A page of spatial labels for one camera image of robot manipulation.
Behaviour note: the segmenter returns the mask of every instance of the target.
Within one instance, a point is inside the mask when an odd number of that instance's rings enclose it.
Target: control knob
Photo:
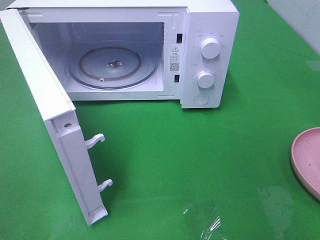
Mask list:
[[[221,44],[217,38],[206,38],[202,41],[200,46],[202,56],[206,59],[214,59],[220,53]]]
[[[197,75],[197,83],[200,88],[207,89],[215,84],[215,77],[210,71],[201,71]]]

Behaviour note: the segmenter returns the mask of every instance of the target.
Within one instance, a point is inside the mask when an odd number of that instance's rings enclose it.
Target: round button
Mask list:
[[[200,88],[207,89],[215,84],[215,77],[210,71],[199,72],[197,78],[197,83]]]
[[[200,93],[199,95],[194,97],[194,102],[198,105],[206,105],[209,102],[209,96],[205,93]]]
[[[201,43],[201,53],[206,59],[214,59],[220,53],[220,41],[214,37],[209,37]]]

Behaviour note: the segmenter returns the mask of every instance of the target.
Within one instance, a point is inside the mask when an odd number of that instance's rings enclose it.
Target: pink bowl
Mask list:
[[[291,163],[302,184],[320,201],[320,127],[305,130],[295,138]]]

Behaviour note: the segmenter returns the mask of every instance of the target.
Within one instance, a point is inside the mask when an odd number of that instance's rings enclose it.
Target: green surface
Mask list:
[[[320,239],[320,203],[290,163],[294,138],[320,126],[320,73],[306,64],[320,58],[264,1],[234,3],[219,108],[75,102],[85,138],[107,138],[89,150],[97,181],[114,181],[93,226],[0,27],[1,240],[200,240],[217,214],[228,240]]]

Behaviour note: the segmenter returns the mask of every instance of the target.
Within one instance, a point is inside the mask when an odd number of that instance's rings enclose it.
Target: microwave door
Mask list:
[[[88,154],[89,148],[105,138],[98,134],[84,140],[75,106],[19,12],[16,9],[1,11],[0,19],[84,218],[91,225],[108,215],[100,192],[112,185],[112,180],[97,184]]]

